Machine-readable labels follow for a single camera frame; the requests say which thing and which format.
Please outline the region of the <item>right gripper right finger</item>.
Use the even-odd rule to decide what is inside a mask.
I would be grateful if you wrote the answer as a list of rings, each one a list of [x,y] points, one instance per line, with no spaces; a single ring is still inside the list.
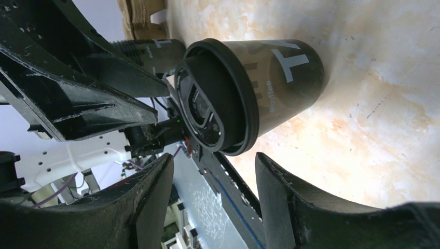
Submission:
[[[439,203],[379,209],[330,194],[263,153],[255,171],[268,248],[439,248]]]

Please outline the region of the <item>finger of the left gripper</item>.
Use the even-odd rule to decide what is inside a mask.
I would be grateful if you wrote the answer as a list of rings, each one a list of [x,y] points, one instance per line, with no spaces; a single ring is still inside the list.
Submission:
[[[104,84],[134,98],[169,95],[143,68],[142,49],[131,40],[108,42],[72,1],[1,1],[1,53],[81,85]]]

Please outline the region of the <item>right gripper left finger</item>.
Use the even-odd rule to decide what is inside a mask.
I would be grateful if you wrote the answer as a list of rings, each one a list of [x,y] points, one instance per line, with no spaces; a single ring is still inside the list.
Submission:
[[[1,202],[1,248],[160,248],[173,156],[70,205]]]

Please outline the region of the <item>cardboard cup carrier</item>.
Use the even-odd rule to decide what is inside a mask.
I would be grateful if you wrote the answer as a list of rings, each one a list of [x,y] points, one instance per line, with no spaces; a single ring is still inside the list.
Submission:
[[[151,21],[151,15],[166,9],[164,0],[117,0],[127,39],[165,39],[166,22]]]

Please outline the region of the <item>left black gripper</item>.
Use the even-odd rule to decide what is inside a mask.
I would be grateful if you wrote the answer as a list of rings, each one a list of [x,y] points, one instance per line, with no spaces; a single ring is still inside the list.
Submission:
[[[95,45],[68,57],[72,63],[39,45],[1,45],[1,94],[31,131],[80,141],[121,130],[132,158],[161,153],[184,139],[180,117],[149,124],[157,113],[139,97],[157,96],[158,79],[115,47]]]

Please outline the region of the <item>dark coffee cup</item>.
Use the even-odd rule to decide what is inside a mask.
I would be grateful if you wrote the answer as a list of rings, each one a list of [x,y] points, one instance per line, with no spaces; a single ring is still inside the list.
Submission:
[[[174,74],[186,50],[178,39],[121,40],[112,45],[148,72],[167,77]]]
[[[303,41],[222,41],[238,57],[257,100],[257,138],[309,108],[325,87],[323,63]]]

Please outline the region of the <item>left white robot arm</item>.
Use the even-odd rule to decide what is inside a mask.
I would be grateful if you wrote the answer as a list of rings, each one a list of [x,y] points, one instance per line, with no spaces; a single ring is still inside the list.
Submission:
[[[65,146],[1,153],[1,191],[35,192],[96,165],[155,155],[183,139],[176,115],[141,102],[170,95],[177,39],[108,42],[72,1],[1,1],[1,97],[29,131]]]

